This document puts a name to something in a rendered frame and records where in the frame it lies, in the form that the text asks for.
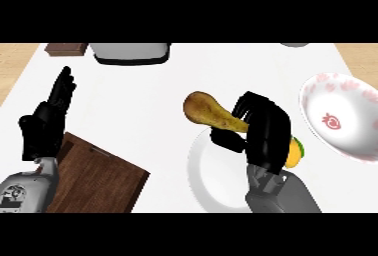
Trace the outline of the small brown wooden block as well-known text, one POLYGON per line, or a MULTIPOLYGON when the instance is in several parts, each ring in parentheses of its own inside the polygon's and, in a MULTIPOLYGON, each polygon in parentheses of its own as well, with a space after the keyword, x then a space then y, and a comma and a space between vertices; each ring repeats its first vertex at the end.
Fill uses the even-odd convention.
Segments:
POLYGON ((87 43, 48 43, 44 51, 50 56, 82 56, 87 43))

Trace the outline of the brown wooden cutting board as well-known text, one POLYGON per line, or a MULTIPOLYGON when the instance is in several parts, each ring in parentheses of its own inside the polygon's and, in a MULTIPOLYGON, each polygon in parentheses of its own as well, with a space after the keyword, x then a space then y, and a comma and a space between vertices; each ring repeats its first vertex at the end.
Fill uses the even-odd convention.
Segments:
POLYGON ((59 184, 48 213, 130 213, 149 172, 69 132, 57 154, 59 184))

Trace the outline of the white bowl with red print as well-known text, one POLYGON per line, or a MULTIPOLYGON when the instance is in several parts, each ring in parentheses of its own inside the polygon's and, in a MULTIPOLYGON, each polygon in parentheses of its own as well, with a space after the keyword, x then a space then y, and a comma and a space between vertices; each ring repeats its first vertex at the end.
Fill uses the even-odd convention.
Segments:
POLYGON ((350 75, 319 73, 301 86, 298 104, 322 143, 345 158, 378 164, 378 89, 350 75))

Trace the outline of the yellow and green fruit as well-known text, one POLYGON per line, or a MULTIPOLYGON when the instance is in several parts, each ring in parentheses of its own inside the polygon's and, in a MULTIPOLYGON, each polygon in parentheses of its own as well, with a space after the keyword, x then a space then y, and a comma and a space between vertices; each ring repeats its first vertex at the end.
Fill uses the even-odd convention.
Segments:
POLYGON ((289 154, 285 162, 285 167, 294 168, 298 165, 302 157, 304 157, 304 146, 300 140, 295 137, 292 137, 291 143, 289 143, 289 154))

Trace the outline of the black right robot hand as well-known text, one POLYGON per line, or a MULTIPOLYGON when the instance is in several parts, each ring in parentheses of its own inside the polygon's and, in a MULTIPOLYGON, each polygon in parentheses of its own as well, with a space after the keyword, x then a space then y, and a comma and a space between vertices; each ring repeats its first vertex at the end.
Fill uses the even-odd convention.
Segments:
POLYGON ((246 163, 279 174, 289 154, 291 120, 267 97, 246 92, 237 99, 232 116, 248 124, 246 138, 236 132, 212 128, 211 141, 236 153, 246 154, 246 163))

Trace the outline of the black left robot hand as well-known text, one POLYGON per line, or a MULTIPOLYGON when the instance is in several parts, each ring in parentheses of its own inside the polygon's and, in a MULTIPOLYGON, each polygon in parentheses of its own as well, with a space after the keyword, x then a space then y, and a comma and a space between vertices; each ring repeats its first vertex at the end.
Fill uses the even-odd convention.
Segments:
POLYGON ((54 157, 59 153, 75 88, 71 68, 65 66, 53 83, 48 99, 38 104, 34 113, 23 115, 17 121, 23 137, 23 161, 54 157))

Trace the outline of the brown yellow pear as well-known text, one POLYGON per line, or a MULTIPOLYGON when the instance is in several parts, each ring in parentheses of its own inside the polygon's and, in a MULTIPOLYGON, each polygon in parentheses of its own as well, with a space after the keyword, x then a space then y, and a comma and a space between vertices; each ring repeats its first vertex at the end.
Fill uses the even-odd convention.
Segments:
POLYGON ((245 133, 248 124, 221 107, 214 97, 205 92, 192 92, 183 102, 186 118, 196 124, 217 129, 245 133))

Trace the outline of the white and black appliance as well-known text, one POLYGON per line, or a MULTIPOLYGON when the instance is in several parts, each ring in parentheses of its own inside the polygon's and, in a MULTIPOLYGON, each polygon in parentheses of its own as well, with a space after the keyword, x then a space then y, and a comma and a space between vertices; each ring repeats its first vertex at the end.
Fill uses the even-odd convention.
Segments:
POLYGON ((170 57, 170 43, 90 43, 96 61, 103 65, 162 64, 170 57))

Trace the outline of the white round plate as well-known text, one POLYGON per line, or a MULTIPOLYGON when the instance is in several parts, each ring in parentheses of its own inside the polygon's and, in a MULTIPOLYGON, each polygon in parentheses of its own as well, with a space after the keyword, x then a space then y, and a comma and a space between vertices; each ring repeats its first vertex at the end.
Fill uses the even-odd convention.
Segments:
POLYGON ((211 142, 211 129, 198 135, 187 156, 193 197, 208 213, 249 213, 246 157, 211 142))

